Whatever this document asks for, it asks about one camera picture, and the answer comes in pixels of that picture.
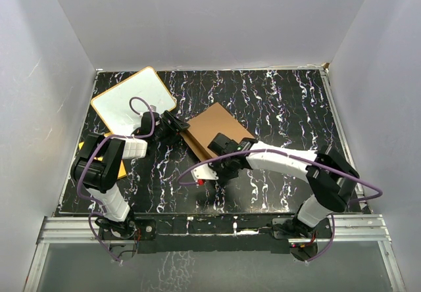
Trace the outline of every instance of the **table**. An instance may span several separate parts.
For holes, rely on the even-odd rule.
[[[135,72],[100,72],[93,97]],[[343,152],[319,69],[158,72],[177,98],[181,120],[219,102],[261,141],[291,149],[332,144]],[[89,107],[80,141],[108,129]],[[180,186],[176,178],[197,162],[187,145],[151,147],[146,158],[125,160],[128,176],[118,180],[125,200],[138,214],[294,213],[309,197],[308,184],[277,172],[243,170],[225,188]],[[95,203],[76,195],[68,180],[56,215],[87,214]],[[351,212],[360,212],[358,205]]]

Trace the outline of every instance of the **brown cardboard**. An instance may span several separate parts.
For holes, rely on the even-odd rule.
[[[208,145],[218,133],[237,142],[244,137],[255,138],[219,103],[192,118],[188,124],[190,128],[182,137],[200,161],[216,157]]]

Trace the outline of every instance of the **aluminum frame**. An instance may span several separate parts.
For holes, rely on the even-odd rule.
[[[186,216],[186,223],[200,216]],[[390,241],[389,232],[385,226],[381,214],[335,214],[335,237],[334,241]],[[99,227],[93,224],[93,229],[98,232]],[[240,233],[233,232],[218,234],[218,236],[239,236]],[[209,234],[190,234],[190,236],[209,236]],[[310,239],[291,238],[290,243],[304,243]],[[317,239],[317,242],[329,241],[329,239]],[[109,244],[133,244],[132,240],[104,241]],[[97,244],[92,235],[87,217],[60,217],[46,218],[39,233],[38,244]]]
[[[345,153],[345,158],[347,159],[349,164],[351,164],[352,167],[356,168],[354,160],[351,156],[351,150],[349,148],[347,138],[345,137],[345,132],[343,131],[341,120],[339,119],[339,115],[337,113],[334,96],[332,94],[332,89],[331,89],[331,85],[329,81],[329,75],[322,67],[319,68],[319,71],[322,77],[323,86],[326,91],[326,95],[328,96],[330,109],[334,116],[335,125],[339,134],[339,138],[342,143],[343,151]],[[362,188],[360,184],[358,184],[357,197],[363,197],[363,196],[364,196],[364,189]],[[383,262],[385,264],[393,291],[405,292],[406,291],[405,285],[403,283],[401,271],[399,270],[399,267],[396,262],[395,254],[393,253],[391,241],[378,241],[378,245],[379,245],[380,252],[382,254]]]
[[[49,244],[38,243],[32,259],[31,268],[26,278],[24,292],[36,292],[47,259]]]

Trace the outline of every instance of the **black clamp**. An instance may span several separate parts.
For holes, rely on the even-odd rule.
[[[126,219],[122,222],[115,222],[105,218],[103,216],[98,217],[95,220],[100,228],[107,231],[112,231],[114,236],[122,239],[131,237],[135,231],[135,216],[132,209],[130,209]]]
[[[188,123],[181,121],[167,110],[161,115],[154,112],[153,117],[155,122],[155,131],[151,138],[145,139],[146,141],[155,140],[171,145],[181,140],[180,133],[186,131],[190,127]],[[141,119],[141,126],[134,130],[132,135],[147,135],[151,132],[151,128],[151,114],[144,113]]]
[[[70,176],[78,181],[84,171],[88,160],[91,158],[94,150],[104,140],[104,136],[97,133],[89,133],[85,139],[84,146],[76,155],[72,164]],[[96,159],[86,172],[84,185],[86,188],[99,190],[101,193],[111,189],[117,181],[120,162],[124,152],[125,142],[122,139],[109,139],[99,150]]]
[[[315,162],[360,178],[358,172],[331,145],[317,152]],[[316,166],[308,166],[307,171],[306,177],[317,201],[330,211],[344,212],[357,183]]]
[[[218,133],[209,143],[208,149],[218,156],[222,156],[234,152],[248,151],[254,143],[257,143],[256,139],[250,139],[247,137],[243,138],[240,143],[237,143],[233,139],[226,137],[224,134]],[[223,184],[230,179],[238,177],[238,173],[241,169],[251,169],[245,157],[246,155],[238,155],[209,164],[209,166],[218,175],[218,183]]]

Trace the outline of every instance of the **white backdrop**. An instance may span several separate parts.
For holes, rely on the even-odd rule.
[[[0,0],[0,291],[21,291],[95,70],[57,0]]]
[[[364,0],[59,0],[96,68],[330,62]]]
[[[384,190],[385,217],[409,291],[421,287],[421,0],[366,0],[330,81],[360,175]]]

